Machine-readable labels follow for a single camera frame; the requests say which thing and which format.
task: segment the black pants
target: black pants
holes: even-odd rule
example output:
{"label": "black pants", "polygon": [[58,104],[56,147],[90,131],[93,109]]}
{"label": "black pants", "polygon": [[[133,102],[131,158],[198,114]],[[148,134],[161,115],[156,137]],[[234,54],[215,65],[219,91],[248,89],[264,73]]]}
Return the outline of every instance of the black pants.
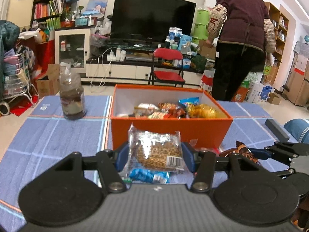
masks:
{"label": "black pants", "polygon": [[264,67],[265,52],[232,43],[219,44],[212,96],[215,100],[231,101],[242,81],[254,67]]}

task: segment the green container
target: green container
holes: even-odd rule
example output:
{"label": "green container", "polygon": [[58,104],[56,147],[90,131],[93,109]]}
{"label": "green container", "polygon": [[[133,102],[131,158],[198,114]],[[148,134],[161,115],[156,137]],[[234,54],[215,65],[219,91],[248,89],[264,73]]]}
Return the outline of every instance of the green container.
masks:
{"label": "green container", "polygon": [[205,24],[196,23],[194,27],[193,37],[200,40],[208,39],[208,27]]}
{"label": "green container", "polygon": [[208,25],[209,22],[209,11],[198,10],[196,14],[196,23]]}
{"label": "green container", "polygon": [[197,37],[192,37],[192,43],[197,44],[200,42],[200,40]]}

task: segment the blue snack wrapper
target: blue snack wrapper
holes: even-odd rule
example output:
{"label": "blue snack wrapper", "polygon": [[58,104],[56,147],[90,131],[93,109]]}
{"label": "blue snack wrapper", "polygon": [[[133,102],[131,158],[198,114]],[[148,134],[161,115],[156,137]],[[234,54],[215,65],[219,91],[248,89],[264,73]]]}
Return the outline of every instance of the blue snack wrapper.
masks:
{"label": "blue snack wrapper", "polygon": [[135,181],[142,181],[152,184],[166,184],[168,183],[170,173],[135,168],[132,170],[129,177]]}
{"label": "blue snack wrapper", "polygon": [[181,99],[179,100],[179,104],[187,107],[188,104],[193,104],[193,105],[199,105],[200,104],[200,98],[188,98],[188,99]]}

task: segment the blue gripper pad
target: blue gripper pad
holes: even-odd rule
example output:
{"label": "blue gripper pad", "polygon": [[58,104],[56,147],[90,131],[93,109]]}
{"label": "blue gripper pad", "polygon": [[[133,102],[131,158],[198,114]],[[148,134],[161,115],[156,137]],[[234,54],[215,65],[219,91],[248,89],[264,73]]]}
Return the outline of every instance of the blue gripper pad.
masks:
{"label": "blue gripper pad", "polygon": [[129,143],[126,141],[114,151],[114,166],[117,172],[121,172],[125,167],[129,157]]}

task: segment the barcode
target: barcode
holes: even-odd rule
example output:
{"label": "barcode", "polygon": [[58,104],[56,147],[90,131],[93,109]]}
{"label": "barcode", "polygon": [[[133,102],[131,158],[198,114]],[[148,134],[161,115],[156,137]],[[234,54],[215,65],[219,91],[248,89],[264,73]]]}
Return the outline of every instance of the barcode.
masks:
{"label": "barcode", "polygon": [[161,177],[160,175],[155,174],[152,180],[152,183],[165,184],[167,182],[166,178]]}
{"label": "barcode", "polygon": [[181,157],[166,156],[166,167],[183,169],[183,159]]}

